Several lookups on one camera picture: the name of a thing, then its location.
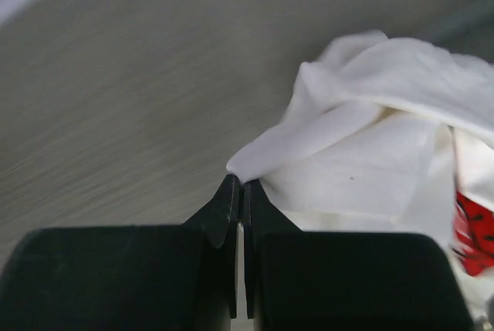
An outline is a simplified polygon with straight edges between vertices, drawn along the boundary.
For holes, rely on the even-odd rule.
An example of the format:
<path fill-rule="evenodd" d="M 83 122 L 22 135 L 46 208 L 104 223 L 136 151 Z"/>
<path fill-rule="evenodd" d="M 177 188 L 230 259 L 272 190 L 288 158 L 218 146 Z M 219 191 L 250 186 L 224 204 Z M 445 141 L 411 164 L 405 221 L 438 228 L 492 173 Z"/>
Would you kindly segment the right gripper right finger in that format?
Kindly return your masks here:
<path fill-rule="evenodd" d="M 247 314 L 257 330 L 471 330 L 448 259 L 425 235 L 303 231 L 245 185 Z"/>

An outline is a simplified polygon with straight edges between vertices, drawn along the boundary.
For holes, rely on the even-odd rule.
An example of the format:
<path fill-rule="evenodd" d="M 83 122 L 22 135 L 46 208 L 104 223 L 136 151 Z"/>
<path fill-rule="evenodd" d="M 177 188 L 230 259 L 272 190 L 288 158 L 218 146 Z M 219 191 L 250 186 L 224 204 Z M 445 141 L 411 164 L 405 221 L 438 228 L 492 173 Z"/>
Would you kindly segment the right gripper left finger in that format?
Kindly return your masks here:
<path fill-rule="evenodd" d="M 228 330 L 239 180 L 179 225 L 43 228 L 1 273 L 3 330 Z"/>

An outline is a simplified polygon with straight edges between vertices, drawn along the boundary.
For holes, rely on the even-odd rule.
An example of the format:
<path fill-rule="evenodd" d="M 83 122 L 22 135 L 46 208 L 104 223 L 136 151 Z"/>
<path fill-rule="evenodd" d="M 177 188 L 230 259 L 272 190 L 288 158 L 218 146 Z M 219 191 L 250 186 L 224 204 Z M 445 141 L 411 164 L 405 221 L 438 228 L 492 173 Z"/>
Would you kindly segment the white Coca-Cola t-shirt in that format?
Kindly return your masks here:
<path fill-rule="evenodd" d="M 305 62 L 281 121 L 227 163 L 301 228 L 414 232 L 493 311 L 493 66 L 373 31 Z"/>

